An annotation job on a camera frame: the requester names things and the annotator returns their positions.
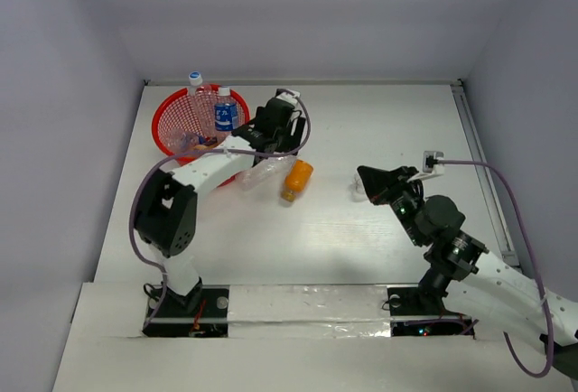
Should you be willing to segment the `clear bottle red cap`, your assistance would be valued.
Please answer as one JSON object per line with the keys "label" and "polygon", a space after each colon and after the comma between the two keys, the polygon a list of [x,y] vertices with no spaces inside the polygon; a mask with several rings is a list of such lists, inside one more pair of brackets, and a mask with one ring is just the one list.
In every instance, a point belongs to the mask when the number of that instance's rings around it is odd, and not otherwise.
{"label": "clear bottle red cap", "polygon": [[350,190],[350,198],[354,202],[363,202],[368,199],[362,180],[360,179],[357,173],[355,173],[353,176],[352,182],[349,186],[349,190]]}

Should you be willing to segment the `clear plastic bottle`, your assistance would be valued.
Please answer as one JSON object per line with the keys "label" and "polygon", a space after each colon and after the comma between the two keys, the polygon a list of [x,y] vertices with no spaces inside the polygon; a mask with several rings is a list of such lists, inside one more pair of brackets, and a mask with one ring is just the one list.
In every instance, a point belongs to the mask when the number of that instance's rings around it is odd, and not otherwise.
{"label": "clear plastic bottle", "polygon": [[287,172],[293,167],[296,161],[294,155],[285,157],[271,157],[265,159],[254,167],[239,173],[236,181],[244,191],[252,190],[257,185],[267,181],[269,178]]}

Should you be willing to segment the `short orange juice bottle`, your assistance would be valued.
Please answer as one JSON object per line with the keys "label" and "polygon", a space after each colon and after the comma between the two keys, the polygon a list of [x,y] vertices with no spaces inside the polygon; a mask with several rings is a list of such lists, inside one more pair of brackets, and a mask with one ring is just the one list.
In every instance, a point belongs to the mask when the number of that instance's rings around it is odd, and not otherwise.
{"label": "short orange juice bottle", "polygon": [[280,193],[281,199],[287,204],[293,204],[307,187],[312,173],[313,167],[309,163],[296,160],[284,179]]}

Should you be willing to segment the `small blue label bottle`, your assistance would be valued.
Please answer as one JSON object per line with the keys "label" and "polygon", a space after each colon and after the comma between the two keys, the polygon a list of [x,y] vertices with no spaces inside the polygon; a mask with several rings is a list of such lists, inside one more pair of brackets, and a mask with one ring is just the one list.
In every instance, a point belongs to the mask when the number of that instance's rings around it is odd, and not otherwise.
{"label": "small blue label bottle", "polygon": [[215,129],[219,133],[232,132],[239,126],[237,101],[229,87],[219,87],[214,105]]}

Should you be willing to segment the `large blue label clear bottle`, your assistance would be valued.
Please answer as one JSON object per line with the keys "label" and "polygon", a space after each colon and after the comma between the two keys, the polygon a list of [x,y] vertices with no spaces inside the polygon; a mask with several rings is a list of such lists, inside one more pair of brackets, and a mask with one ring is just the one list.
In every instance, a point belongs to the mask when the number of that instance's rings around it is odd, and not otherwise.
{"label": "large blue label clear bottle", "polygon": [[190,83],[189,94],[200,122],[201,132],[206,140],[211,140],[217,136],[214,109],[216,94],[199,71],[192,71],[188,79]]}

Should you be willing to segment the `long orange juice bottle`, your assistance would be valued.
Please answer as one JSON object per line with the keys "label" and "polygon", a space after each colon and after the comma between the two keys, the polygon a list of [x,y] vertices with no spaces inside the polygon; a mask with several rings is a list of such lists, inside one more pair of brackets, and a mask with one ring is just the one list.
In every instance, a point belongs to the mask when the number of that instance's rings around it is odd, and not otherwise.
{"label": "long orange juice bottle", "polygon": [[198,136],[196,140],[191,142],[192,150],[206,150],[215,148],[220,144],[220,140],[216,136]]}

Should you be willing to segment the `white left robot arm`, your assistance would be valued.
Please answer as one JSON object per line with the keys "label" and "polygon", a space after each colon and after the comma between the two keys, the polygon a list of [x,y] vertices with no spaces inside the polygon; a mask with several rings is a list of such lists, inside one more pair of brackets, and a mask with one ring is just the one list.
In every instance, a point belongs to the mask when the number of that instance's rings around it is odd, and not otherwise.
{"label": "white left robot arm", "polygon": [[139,186],[129,217],[129,239],[154,248],[157,258],[144,258],[162,274],[161,297],[181,315],[200,304],[202,280],[187,248],[193,240],[200,200],[222,183],[258,163],[296,155],[311,133],[311,119],[301,94],[278,89],[255,116],[220,145],[195,152],[192,162],[165,172],[157,163]]}

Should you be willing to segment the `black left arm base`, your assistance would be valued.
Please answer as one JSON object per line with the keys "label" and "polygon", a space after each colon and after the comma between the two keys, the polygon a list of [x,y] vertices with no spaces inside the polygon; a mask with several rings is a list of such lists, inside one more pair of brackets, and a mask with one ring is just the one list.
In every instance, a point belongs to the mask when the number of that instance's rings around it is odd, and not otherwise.
{"label": "black left arm base", "polygon": [[227,338],[228,337],[228,286],[205,286],[200,299],[189,313],[170,295],[167,295],[153,319],[162,293],[159,285],[144,285],[148,306],[143,335],[150,338]]}

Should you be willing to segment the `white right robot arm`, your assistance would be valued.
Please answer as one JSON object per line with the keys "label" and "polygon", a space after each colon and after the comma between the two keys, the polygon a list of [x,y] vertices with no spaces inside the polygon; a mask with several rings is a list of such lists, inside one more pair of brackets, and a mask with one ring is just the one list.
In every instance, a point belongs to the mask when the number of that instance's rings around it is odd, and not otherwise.
{"label": "white right robot arm", "polygon": [[414,167],[357,169],[370,203],[387,205],[411,242],[425,247],[429,268],[415,291],[417,305],[463,313],[517,337],[545,354],[551,369],[577,377],[577,304],[529,278],[462,230],[466,217],[443,195],[425,196],[424,174]]}

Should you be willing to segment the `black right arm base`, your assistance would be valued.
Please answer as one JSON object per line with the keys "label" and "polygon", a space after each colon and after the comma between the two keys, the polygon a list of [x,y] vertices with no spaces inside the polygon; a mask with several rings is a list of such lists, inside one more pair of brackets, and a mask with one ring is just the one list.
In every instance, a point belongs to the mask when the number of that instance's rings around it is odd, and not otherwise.
{"label": "black right arm base", "polygon": [[475,337],[475,320],[448,311],[440,298],[422,293],[417,286],[388,287],[381,309],[390,315],[393,337]]}

